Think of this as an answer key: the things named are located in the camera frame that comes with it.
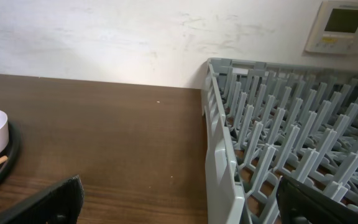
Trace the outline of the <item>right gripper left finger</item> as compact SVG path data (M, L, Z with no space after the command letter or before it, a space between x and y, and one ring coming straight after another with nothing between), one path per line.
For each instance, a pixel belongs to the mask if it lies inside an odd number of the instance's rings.
M76 224L84 201L81 179L74 175L0 212L0 224Z

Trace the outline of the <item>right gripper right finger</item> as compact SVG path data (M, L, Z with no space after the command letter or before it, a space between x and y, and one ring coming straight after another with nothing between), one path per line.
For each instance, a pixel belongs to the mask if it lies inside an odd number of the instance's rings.
M276 199L283 224L358 224L358 213L292 177L281 178Z

